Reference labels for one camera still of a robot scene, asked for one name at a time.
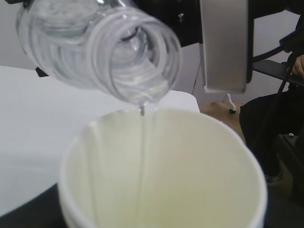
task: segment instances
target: cup rim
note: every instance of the cup rim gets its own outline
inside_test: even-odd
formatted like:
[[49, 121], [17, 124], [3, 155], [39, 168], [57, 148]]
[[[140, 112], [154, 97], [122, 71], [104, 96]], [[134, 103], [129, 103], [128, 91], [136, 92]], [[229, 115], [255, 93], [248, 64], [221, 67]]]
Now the cup rim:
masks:
[[[124, 109], [116, 112], [112, 112], [106, 115], [103, 115], [99, 117], [98, 119], [91, 121], [89, 124], [87, 124], [80, 134], [72, 141], [70, 144], [68, 150], [64, 153], [62, 162], [60, 165], [60, 172], [59, 172], [59, 181], [58, 181], [58, 190], [59, 190], [59, 199], [60, 199], [60, 204], [64, 203], [65, 206], [68, 208], [68, 213], [73, 216], [73, 219], [77, 221], [82, 227], [86, 228], [97, 228], [97, 226], [91, 222], [82, 212], [81, 209], [77, 206], [76, 202], [73, 200], [72, 193], [67, 185], [67, 176], [66, 176], [66, 163], [68, 162], [69, 157], [72, 154], [72, 148], [76, 144], [76, 142], [80, 139], [81, 135], [88, 129], [88, 127], [95, 122], [101, 121], [103, 118], [106, 118], [107, 116], [111, 116], [113, 114], [117, 113], [128, 113], [131, 111], [134, 111], [136, 109], [131, 108], [131, 109]], [[246, 155], [248, 156], [249, 160], [251, 161], [253, 168], [255, 169], [255, 173], [257, 175], [257, 182], [259, 184], [259, 203], [258, 206], [256, 207], [255, 214], [250, 220], [249, 226], [247, 228], [257, 228], [261, 225], [261, 223], [264, 222], [264, 216], [266, 212], [266, 207], [267, 207], [267, 187], [266, 187], [266, 181], [263, 175], [263, 171], [254, 157], [253, 153], [246, 147], [246, 145], [243, 143], [242, 139], [240, 136], [232, 130], [230, 127], [228, 127], [226, 124], [223, 122], [208, 116], [203, 113], [197, 113], [193, 111], [188, 111], [188, 110], [183, 110], [183, 109], [178, 109], [178, 108], [160, 108], [159, 110], [165, 110], [165, 111], [174, 111], [174, 112], [184, 112], [184, 113], [189, 113], [189, 114], [195, 114], [195, 115], [201, 115], [204, 116], [207, 120], [213, 121], [214, 123], [218, 124], [220, 127], [225, 128], [228, 130], [236, 139], [236, 143], [239, 143], [240, 146], [243, 148], [245, 151]]]

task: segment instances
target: hand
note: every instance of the hand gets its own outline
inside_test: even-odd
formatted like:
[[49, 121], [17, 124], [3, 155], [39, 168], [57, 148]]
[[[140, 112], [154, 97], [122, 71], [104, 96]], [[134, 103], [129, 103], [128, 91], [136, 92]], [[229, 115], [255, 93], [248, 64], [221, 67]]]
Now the hand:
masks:
[[304, 55], [296, 59], [292, 74], [304, 79]]

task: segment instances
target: bottle mouth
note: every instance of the bottle mouth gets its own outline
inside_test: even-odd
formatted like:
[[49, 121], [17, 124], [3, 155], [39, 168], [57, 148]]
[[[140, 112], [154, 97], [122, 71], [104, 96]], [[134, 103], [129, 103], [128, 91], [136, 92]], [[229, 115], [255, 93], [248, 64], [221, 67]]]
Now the bottle mouth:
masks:
[[94, 26], [86, 55], [97, 87], [135, 105], [158, 102], [172, 88], [181, 66], [174, 32], [129, 7], [114, 9]]

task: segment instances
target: black cable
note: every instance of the black cable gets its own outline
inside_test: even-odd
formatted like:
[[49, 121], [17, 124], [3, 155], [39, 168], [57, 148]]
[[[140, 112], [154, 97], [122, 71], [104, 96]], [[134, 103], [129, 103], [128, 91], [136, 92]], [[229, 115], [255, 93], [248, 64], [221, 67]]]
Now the black cable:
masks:
[[288, 66], [288, 69], [287, 69], [287, 72], [286, 72], [286, 75], [281, 83], [281, 86], [277, 92], [277, 95], [275, 97], [275, 100], [274, 102], [271, 104], [268, 112], [266, 113], [266, 116], [264, 117], [263, 121], [262, 121], [262, 125], [260, 126], [258, 132], [257, 132], [257, 135], [256, 135], [256, 138], [254, 139], [254, 141], [252, 142], [251, 144], [251, 150], [252, 151], [255, 151], [257, 145], [259, 144], [261, 138], [264, 136], [265, 134], [265, 129], [272, 123], [272, 119], [273, 119], [273, 116], [277, 110], [277, 107], [278, 107], [278, 104], [281, 100], [281, 94], [284, 90], [284, 87], [288, 81], [288, 78], [293, 70], [293, 66], [295, 65], [295, 61], [296, 61], [296, 58], [297, 58], [298, 55], [292, 53], [288, 63], [287, 63], [287, 66]]
[[269, 58], [269, 57], [271, 57], [271, 56], [274, 56], [274, 55], [280, 53], [281, 51], [284, 51], [284, 48], [283, 48], [282, 46], [279, 46], [279, 47], [277, 47], [277, 48], [275, 48], [275, 49], [273, 49], [273, 50], [271, 50], [271, 51], [268, 51], [268, 52], [266, 52], [266, 53], [264, 53], [264, 54], [261, 54], [261, 55], [259, 55], [259, 56], [254, 56], [254, 57], [252, 58], [252, 61], [253, 61], [254, 63], [255, 63], [255, 62], [262, 61], [262, 60], [264, 60], [264, 59], [267, 59], [267, 58]]

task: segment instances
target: chair wheel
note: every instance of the chair wheel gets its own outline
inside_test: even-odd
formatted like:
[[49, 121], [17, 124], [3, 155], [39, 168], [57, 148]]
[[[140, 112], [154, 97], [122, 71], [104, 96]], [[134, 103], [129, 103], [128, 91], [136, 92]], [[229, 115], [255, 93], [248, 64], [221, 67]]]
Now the chair wheel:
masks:
[[235, 114], [236, 111], [233, 111], [232, 109], [229, 109], [229, 113], [230, 113], [230, 114]]

